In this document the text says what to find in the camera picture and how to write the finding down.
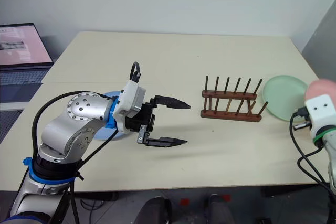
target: green plate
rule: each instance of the green plate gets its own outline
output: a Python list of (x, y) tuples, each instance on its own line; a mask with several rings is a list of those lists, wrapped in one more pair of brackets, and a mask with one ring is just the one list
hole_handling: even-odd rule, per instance
[(268, 101), (267, 109), (276, 117), (289, 121), (295, 109), (305, 105), (308, 85), (293, 76), (275, 76), (266, 82), (262, 98)]

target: white wall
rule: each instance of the white wall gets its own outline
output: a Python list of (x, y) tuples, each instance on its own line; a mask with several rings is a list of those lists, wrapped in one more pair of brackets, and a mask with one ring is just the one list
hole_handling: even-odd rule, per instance
[(0, 0), (0, 23), (34, 22), (61, 53), (81, 30), (285, 35), (301, 50), (333, 0)]

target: laptop keyboard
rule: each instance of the laptop keyboard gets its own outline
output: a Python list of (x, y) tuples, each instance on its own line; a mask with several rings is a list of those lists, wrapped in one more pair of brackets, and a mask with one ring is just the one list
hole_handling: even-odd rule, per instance
[(48, 70), (21, 71), (21, 72), (0, 72), (0, 84), (29, 84), (41, 83)]

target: laptop screen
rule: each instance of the laptop screen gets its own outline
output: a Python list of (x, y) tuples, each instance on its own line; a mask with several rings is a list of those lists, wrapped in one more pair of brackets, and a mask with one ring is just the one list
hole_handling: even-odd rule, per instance
[(0, 26), (0, 68), (53, 64), (33, 23)]

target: floor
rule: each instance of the floor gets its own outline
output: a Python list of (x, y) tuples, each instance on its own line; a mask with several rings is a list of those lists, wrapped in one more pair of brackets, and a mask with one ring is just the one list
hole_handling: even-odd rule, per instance
[[(270, 218), (275, 224), (325, 223), (327, 218), (327, 195), (320, 187), (313, 187), (274, 198), (265, 198), (260, 187), (194, 188), (120, 192), (115, 202), (105, 202), (92, 212), (91, 223), (132, 224), (147, 200), (163, 196), (173, 205), (173, 223), (205, 223), (203, 202), (210, 194), (223, 195), (232, 211), (236, 224), (255, 224), (256, 218)], [(0, 191), (0, 221), (15, 196), (14, 192)], [(89, 224), (90, 211), (84, 210), (76, 199), (81, 224)], [(63, 224), (73, 224), (69, 208)]]

